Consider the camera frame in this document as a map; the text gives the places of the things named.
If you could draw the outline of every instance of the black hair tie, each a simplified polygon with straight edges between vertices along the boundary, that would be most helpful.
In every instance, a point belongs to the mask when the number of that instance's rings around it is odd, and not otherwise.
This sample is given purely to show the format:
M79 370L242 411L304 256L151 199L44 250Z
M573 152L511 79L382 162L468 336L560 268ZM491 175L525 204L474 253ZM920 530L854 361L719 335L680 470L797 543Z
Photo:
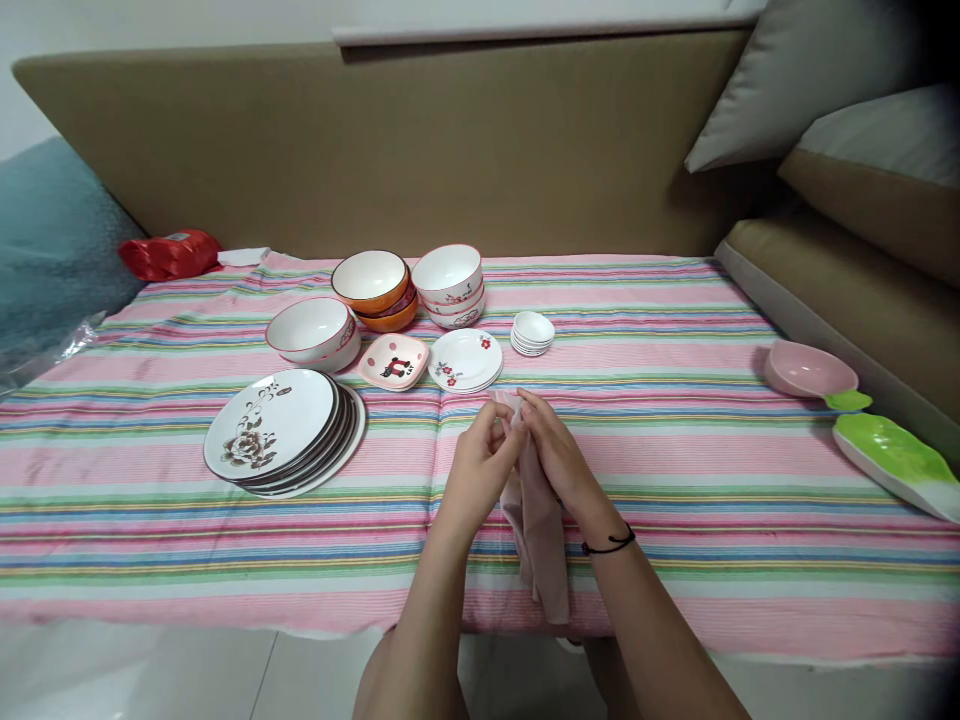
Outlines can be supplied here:
M637 539L637 534L633 531L633 528L627 525L627 530L630 531L630 535L627 536L624 540L617 540L613 535L611 535L608 540L613 543L617 543L616 547L610 548L609 550L594 550L592 547L587 545L586 542L583 543L580 547L583 548L584 555L607 555L608 553L616 552L617 550L623 550L627 545L632 543Z

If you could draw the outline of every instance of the white wall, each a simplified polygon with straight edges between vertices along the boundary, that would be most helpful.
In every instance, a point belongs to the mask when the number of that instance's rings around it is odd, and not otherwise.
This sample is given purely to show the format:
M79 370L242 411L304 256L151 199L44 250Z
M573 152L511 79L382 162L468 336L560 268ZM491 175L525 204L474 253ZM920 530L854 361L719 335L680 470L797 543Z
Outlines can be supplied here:
M764 0L732 0L762 5ZM0 159L55 133L9 72L42 53L330 39L344 25L489 26L707 12L731 0L0 0Z

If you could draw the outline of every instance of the floor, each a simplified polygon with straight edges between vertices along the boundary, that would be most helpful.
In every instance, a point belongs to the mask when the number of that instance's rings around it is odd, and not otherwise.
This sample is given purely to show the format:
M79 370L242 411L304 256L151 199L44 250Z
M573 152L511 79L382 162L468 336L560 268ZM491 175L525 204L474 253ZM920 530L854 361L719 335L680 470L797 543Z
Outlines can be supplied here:
M80 621L0 627L0 720L348 719L378 639ZM718 665L754 720L926 718L951 677L935 665ZM466 636L460 676L475 719L604 717L585 658L548 638Z

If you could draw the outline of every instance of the red package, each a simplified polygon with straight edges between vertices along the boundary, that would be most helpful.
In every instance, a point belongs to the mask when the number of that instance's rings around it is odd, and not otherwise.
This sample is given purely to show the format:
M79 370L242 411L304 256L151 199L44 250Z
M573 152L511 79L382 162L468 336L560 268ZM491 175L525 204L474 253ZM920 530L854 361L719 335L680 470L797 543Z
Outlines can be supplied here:
M147 240L127 240L117 250L131 272L147 282L196 277L219 267L223 248L202 230L181 230Z

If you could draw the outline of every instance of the pink striped tablecloth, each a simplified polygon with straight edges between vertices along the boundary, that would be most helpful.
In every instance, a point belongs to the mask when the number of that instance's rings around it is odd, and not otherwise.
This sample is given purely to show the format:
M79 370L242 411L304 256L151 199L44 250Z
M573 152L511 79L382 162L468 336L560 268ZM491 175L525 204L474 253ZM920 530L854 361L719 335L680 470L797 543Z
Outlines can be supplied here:
M348 369L367 435L338 477L294 500L247 495L201 456L224 403L285 367L267 322L331 294L334 265L274 253L151 285L101 344L0 405L0 620L329 635L396 622L456 437L484 397L426 377L393 394ZM477 327L503 346L496 387L554 404L708 648L824 661L955 649L958 528L847 463L821 403L763 383L775 331L712 260L491 259L485 275ZM541 358L510 350L524 309L557 326ZM408 332L441 331L419 318ZM569 521L566 536L566 632L607 634ZM464 625L550 632L499 508L473 546Z

